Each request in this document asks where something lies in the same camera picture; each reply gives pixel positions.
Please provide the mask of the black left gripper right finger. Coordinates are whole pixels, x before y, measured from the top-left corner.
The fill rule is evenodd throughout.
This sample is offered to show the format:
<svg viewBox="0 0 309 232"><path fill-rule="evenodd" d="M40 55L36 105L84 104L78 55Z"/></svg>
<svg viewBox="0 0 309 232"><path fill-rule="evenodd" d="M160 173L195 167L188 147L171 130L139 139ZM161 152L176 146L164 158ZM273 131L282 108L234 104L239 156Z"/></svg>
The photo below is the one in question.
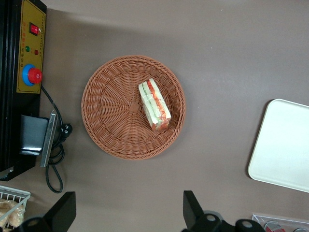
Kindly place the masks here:
<svg viewBox="0 0 309 232"><path fill-rule="evenodd" d="M191 190L183 192L184 232L263 232L263 227L249 219L239 219L235 225L227 223L214 211L204 212Z"/></svg>

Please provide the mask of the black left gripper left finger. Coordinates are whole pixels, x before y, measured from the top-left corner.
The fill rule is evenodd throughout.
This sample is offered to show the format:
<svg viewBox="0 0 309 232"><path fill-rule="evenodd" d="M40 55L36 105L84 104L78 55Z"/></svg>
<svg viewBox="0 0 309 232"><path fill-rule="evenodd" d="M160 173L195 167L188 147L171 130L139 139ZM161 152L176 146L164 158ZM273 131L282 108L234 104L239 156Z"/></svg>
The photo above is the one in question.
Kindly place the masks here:
<svg viewBox="0 0 309 232"><path fill-rule="evenodd" d="M33 217L19 232L67 232L76 218L76 193L66 192L43 217Z"/></svg>

